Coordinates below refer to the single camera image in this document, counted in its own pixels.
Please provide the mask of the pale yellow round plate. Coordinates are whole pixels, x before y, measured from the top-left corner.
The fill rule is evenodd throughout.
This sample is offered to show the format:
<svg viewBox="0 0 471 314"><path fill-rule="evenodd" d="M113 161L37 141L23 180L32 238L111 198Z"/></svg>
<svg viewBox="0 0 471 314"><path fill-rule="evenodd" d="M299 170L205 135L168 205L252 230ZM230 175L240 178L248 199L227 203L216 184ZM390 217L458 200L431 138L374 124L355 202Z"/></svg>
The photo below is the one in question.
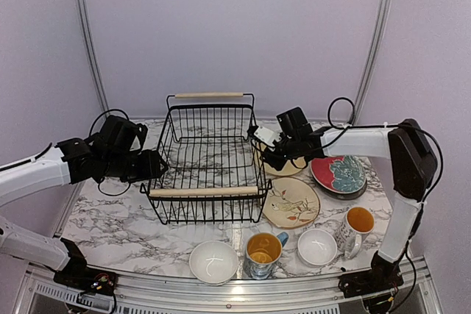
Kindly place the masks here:
<svg viewBox="0 0 471 314"><path fill-rule="evenodd" d="M258 158L261 170L263 170L266 174L270 174L276 177L293 176L295 174L298 174L308 166L304 157L298 157L294 160L287 160L284 166L280 170L277 170L270 164L265 162L263 159L263 153L265 151L273 152L273 149L264 144L255 145L254 148L255 156Z"/></svg>

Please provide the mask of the black wire dish rack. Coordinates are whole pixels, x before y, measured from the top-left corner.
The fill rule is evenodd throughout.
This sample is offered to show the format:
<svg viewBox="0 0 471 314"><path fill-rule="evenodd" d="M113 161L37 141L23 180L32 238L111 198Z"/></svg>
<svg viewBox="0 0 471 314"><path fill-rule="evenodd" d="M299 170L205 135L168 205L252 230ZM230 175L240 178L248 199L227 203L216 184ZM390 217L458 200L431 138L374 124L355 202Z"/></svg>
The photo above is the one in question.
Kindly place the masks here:
<svg viewBox="0 0 471 314"><path fill-rule="evenodd" d="M272 182L251 93L178 93L156 145L165 171L141 184L157 219L167 224L257 223Z"/></svg>

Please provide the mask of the red and teal plate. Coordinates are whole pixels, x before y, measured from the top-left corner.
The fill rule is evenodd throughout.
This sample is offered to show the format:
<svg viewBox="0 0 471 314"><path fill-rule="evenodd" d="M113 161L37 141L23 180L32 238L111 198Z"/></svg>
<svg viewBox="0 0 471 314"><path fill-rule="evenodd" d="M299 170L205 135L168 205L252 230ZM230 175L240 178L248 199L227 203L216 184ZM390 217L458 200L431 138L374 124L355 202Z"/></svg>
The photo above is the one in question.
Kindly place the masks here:
<svg viewBox="0 0 471 314"><path fill-rule="evenodd" d="M310 170L315 174L365 174L361 161L354 156L315 158L310 162Z"/></svg>

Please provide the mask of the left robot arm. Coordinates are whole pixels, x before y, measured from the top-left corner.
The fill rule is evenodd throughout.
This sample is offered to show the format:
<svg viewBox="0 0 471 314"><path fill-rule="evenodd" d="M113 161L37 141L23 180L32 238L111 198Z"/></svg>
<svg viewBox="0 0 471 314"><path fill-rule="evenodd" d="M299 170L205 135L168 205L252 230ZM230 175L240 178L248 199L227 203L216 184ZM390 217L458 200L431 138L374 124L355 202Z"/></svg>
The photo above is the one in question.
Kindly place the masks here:
<svg viewBox="0 0 471 314"><path fill-rule="evenodd" d="M88 179L101 184L117 178L131 185L162 176L168 169L160 154L143 148L148 129L113 110L98 132L86 139L50 144L25 160L1 167L1 205L38 191L75 185ZM1 219L1 253L47 267L57 283L112 292L116 274L92 269L71 240L48 238Z"/></svg>

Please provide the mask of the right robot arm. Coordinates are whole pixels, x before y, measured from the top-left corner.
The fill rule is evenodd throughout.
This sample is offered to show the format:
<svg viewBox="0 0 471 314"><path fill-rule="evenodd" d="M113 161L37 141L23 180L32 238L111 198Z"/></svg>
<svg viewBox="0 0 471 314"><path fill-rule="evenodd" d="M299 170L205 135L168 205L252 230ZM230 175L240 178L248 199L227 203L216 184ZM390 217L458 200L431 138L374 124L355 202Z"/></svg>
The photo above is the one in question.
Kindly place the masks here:
<svg viewBox="0 0 471 314"><path fill-rule="evenodd" d="M422 220L425 201L442 175L442 153L436 139L416 120L398 124L353 126L330 123L313 129L301 108L277 116L280 132L263 126L250 130L251 138L265 144L261 156L276 170L299 157L376 157L392 166L394 205L379 250L367 271L357 272L361 286L380 290L394 280L394 273L407 252Z"/></svg>

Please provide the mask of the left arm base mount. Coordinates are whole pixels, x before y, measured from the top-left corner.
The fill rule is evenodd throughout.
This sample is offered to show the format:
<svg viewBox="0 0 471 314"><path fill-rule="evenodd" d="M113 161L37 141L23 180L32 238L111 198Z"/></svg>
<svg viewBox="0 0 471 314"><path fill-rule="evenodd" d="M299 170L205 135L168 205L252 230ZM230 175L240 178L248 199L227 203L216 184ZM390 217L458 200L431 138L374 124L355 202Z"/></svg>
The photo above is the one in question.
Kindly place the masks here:
<svg viewBox="0 0 471 314"><path fill-rule="evenodd" d="M104 296L114 294L118 275L111 271L85 268L81 271L58 271L54 282L80 290L84 294L97 293Z"/></svg>

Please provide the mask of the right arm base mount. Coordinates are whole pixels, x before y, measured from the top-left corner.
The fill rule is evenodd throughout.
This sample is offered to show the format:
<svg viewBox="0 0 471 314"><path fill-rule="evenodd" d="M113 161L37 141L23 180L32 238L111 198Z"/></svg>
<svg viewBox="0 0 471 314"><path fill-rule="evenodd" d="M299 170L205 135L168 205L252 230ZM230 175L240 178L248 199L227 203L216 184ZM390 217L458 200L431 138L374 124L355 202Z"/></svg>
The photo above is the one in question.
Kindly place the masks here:
<svg viewBox="0 0 471 314"><path fill-rule="evenodd" d="M403 284L404 280L399 271L393 271L386 276L379 270L369 269L342 274L339 277L338 287L344 298L352 298L385 290L396 290Z"/></svg>

